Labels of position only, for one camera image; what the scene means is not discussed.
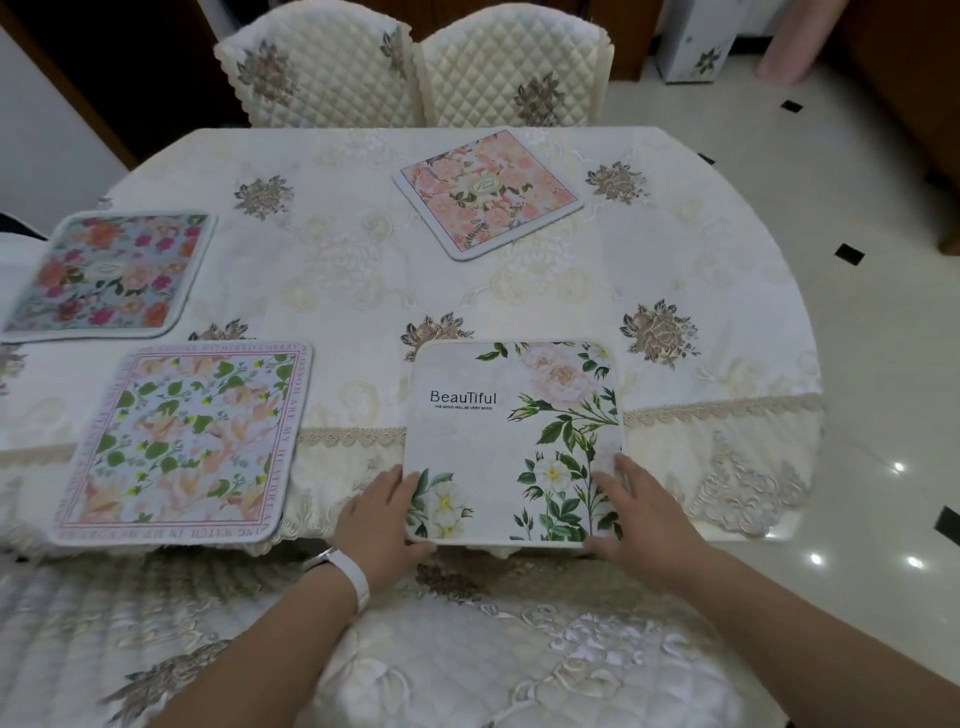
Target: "wooden door frame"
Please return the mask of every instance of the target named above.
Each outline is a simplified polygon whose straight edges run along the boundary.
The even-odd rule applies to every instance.
[[[33,36],[23,27],[23,24],[17,19],[11,10],[0,0],[0,26],[7,31],[13,38],[13,42],[20,46],[20,49],[27,54],[27,57],[34,62],[40,72],[47,77],[54,88],[60,92],[60,95],[66,99],[67,103],[81,116],[86,125],[93,130],[101,141],[107,145],[107,148],[120,160],[127,169],[133,169],[137,166],[136,158],[127,149],[126,145],[120,140],[120,137],[113,132],[103,117],[97,113],[97,110],[90,105],[82,93],[70,83],[70,79],[60,70],[53,60],[34,40]]]

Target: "wooden cabinet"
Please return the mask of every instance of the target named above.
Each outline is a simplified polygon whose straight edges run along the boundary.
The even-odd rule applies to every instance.
[[[853,0],[837,37],[858,70],[960,190],[960,3]],[[960,255],[960,230],[940,250]]]

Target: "quilted chair back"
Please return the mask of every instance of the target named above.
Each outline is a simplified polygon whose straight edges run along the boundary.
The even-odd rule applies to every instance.
[[[485,8],[414,46],[435,127],[596,124],[612,62],[603,28],[526,3]]]
[[[341,0],[280,6],[213,49],[255,127],[421,127],[410,26]]]

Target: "white floor tile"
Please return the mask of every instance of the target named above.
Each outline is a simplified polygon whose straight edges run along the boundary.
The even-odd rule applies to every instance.
[[[820,65],[768,85],[756,62],[671,86],[648,63],[639,83],[610,85],[603,118],[715,160],[780,244],[817,337],[828,415],[814,498],[792,542],[730,549],[960,682],[960,546],[933,530],[944,505],[960,511],[960,257],[936,250],[957,203],[923,181],[922,151],[857,82]],[[859,265],[834,255],[843,243]]]

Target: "pink object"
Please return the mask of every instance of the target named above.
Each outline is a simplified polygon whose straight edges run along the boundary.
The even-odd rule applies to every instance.
[[[802,81],[848,2],[794,0],[756,67],[756,75],[774,84]]]

